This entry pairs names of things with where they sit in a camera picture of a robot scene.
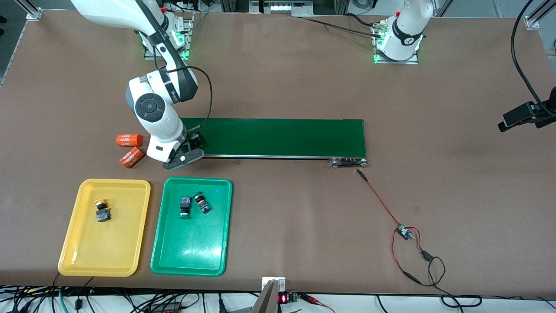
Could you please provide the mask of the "orange cylinder with white print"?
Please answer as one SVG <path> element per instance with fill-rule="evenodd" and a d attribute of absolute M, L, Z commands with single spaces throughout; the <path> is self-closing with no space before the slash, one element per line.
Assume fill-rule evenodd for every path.
<path fill-rule="evenodd" d="M 120 147 L 141 147 L 143 136 L 139 133 L 122 133 L 117 135 L 116 144 Z"/>
<path fill-rule="evenodd" d="M 119 163 L 122 164 L 125 168 L 130 169 L 134 167 L 144 156 L 145 153 L 143 151 L 141 151 L 137 147 L 133 147 L 119 159 Z"/>

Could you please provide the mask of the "yellow push button switch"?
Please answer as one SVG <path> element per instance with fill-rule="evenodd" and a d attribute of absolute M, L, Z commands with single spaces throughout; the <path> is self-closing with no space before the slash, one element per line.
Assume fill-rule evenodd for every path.
<path fill-rule="evenodd" d="M 106 222 L 111 220 L 111 212 L 107 200 L 105 199 L 95 200 L 94 204 L 97 208 L 96 220 L 98 222 Z"/>

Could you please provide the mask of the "green conveyor belt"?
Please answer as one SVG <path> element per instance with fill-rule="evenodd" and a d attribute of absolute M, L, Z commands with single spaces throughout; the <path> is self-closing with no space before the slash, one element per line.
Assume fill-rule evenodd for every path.
<path fill-rule="evenodd" d="M 364 122 L 350 119 L 211 117 L 197 130 L 205 158 L 327 160 L 333 168 L 366 167 Z"/>

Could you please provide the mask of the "green plastic tray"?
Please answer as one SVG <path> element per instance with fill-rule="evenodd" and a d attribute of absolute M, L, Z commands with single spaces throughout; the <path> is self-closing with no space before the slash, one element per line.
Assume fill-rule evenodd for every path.
<path fill-rule="evenodd" d="M 222 178 L 170 177 L 165 181 L 151 271 L 157 275 L 220 276 L 225 271 L 234 186 Z M 193 195 L 212 210 L 202 214 Z M 182 196 L 192 198 L 191 219 L 179 218 Z"/>

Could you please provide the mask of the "yellow plastic tray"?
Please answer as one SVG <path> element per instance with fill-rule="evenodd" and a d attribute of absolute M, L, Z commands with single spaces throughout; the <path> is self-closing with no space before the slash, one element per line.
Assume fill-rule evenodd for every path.
<path fill-rule="evenodd" d="M 89 179 L 81 183 L 58 261 L 64 276 L 128 277 L 135 273 L 151 186 L 145 180 Z M 95 200 L 111 220 L 98 222 Z"/>

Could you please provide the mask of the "red alligator clip lead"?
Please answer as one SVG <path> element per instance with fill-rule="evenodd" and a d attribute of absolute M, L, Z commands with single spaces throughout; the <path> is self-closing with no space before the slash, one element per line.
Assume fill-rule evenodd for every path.
<path fill-rule="evenodd" d="M 332 309 L 331 307 L 329 307 L 329 306 L 323 304 L 321 301 L 317 300 L 316 298 L 314 298 L 314 297 L 312 297 L 312 296 L 310 296 L 310 295 L 308 295 L 308 294 L 305 294 L 305 293 L 298 293 L 298 297 L 299 297 L 300 299 L 302 299 L 303 301 L 307 302 L 307 303 L 310 303 L 310 304 L 316 305 L 316 306 L 324 307 L 324 308 L 330 310 L 332 313 L 336 313 L 334 309 Z"/>

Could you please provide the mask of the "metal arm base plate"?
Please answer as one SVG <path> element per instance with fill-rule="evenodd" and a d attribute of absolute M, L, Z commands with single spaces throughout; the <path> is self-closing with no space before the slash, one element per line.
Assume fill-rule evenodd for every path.
<path fill-rule="evenodd" d="M 401 38 L 391 31 L 393 24 L 388 20 L 381 20 L 371 26 L 373 38 L 374 63 L 417 65 L 419 44 L 423 39 L 422 34 L 410 36 L 404 33 Z"/>
<path fill-rule="evenodd" d="M 155 27 L 155 29 L 158 28 L 158 33 L 165 34 L 161 34 L 159 37 L 167 38 L 172 43 L 179 57 L 182 60 L 187 60 L 189 58 L 195 15 L 193 14 L 192 19 L 183 18 L 182 16 L 177 16 L 169 12 L 163 13 L 163 15 L 165 19 L 163 19 L 162 25 Z M 161 56 L 160 52 L 155 50 L 155 45 L 151 44 L 145 35 L 141 33 L 140 36 L 142 44 L 145 47 L 146 59 L 153 59 L 155 56 Z"/>

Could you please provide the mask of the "aluminium corner bracket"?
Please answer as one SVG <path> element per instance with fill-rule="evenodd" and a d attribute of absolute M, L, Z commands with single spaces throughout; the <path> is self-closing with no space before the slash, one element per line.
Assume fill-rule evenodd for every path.
<path fill-rule="evenodd" d="M 540 21 L 554 9 L 556 9 L 556 0 L 543 0 L 537 8 L 525 17 L 526 27 L 529 30 L 538 29 Z"/>
<path fill-rule="evenodd" d="M 27 20 L 39 20 L 42 8 L 35 6 L 30 0 L 14 0 L 26 12 Z"/>

